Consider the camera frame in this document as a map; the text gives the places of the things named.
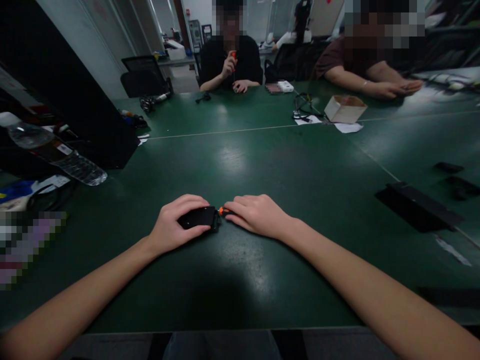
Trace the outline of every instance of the screwdriver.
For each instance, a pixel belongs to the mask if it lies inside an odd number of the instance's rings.
[[[227,209],[226,207],[223,207],[223,206],[221,206],[220,209],[218,209],[218,213],[220,214],[220,216],[227,216],[227,215],[239,216],[235,212],[233,212],[232,210]]]

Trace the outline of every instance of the white device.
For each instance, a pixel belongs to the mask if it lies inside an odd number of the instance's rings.
[[[285,80],[279,81],[278,86],[283,93],[291,93],[294,91],[294,87],[292,86],[292,84]]]

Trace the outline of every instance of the plastic bottle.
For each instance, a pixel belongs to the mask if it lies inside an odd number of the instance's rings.
[[[58,166],[72,178],[96,186],[105,181],[107,173],[77,150],[64,144],[50,131],[23,122],[11,112],[0,113],[0,126],[7,128],[8,135],[19,147]]]

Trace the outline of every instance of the small white box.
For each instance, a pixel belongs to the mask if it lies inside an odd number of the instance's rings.
[[[356,96],[334,95],[325,108],[325,114],[332,123],[354,124],[367,107]]]

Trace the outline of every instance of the black shirt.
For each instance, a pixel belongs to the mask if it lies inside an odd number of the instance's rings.
[[[224,40],[221,36],[214,36],[207,42],[200,53],[200,84],[212,80],[220,75],[228,53],[224,50]],[[250,36],[239,37],[236,51],[235,73],[227,77],[221,84],[224,88],[232,88],[235,80],[250,80],[260,85],[263,83],[264,71],[260,65],[259,47]]]

